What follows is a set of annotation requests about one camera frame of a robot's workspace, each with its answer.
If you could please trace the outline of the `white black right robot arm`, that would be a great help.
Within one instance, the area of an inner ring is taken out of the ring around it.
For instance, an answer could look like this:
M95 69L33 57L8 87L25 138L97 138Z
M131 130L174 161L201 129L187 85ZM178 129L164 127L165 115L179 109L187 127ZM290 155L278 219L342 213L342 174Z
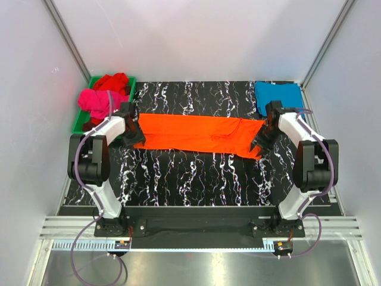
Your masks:
M293 187L279 203L266 228L277 236L297 228L303 212L317 197L327 194L338 181L339 144L314 131L302 118L304 110L275 108L251 142L263 156L273 150L281 134L297 147L292 170Z

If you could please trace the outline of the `orange t shirt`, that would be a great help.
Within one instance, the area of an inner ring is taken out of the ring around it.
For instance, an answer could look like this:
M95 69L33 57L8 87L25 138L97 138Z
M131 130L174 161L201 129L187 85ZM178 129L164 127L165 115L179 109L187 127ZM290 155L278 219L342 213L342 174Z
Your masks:
M258 160L259 147L251 142L263 120L235 117L141 114L139 124L146 142L134 145L146 150L181 150L226 153Z

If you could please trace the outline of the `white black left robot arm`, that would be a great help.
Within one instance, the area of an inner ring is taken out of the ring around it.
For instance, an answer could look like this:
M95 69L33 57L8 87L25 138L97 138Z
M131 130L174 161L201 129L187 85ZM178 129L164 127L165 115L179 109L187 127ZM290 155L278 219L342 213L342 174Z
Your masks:
M144 143L145 136L134 115L114 113L83 134L72 134L68 150L68 177L76 181L93 199L98 216L95 235L119 237L129 233L129 219L115 196L109 177L109 145L121 136L126 147Z

